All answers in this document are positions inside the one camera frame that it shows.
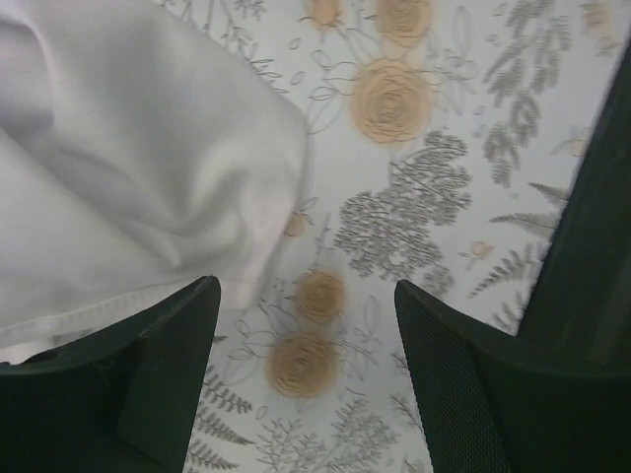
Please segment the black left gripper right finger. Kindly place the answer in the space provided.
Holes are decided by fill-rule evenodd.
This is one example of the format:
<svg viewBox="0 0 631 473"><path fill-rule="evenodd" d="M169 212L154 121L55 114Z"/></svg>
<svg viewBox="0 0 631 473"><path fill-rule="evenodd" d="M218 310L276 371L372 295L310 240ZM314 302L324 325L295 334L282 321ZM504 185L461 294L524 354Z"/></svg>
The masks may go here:
<svg viewBox="0 0 631 473"><path fill-rule="evenodd" d="M437 472L626 472L630 371L529 344L398 282L395 312Z"/></svg>

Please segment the white t-shirt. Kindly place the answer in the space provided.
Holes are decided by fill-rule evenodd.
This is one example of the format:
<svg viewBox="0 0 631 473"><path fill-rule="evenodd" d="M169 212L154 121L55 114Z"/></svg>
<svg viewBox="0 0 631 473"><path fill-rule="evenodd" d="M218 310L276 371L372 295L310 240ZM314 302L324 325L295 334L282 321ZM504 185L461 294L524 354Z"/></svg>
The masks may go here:
<svg viewBox="0 0 631 473"><path fill-rule="evenodd" d="M306 123L150 1L1 5L1 358L203 276L257 299L301 195Z"/></svg>

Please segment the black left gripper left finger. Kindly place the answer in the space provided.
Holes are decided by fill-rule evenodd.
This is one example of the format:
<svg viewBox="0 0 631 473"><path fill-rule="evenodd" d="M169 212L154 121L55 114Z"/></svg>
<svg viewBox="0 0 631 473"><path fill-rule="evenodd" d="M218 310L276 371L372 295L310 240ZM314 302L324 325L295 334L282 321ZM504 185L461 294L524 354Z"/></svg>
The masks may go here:
<svg viewBox="0 0 631 473"><path fill-rule="evenodd" d="M180 472L215 333L220 284L1 366L4 472Z"/></svg>

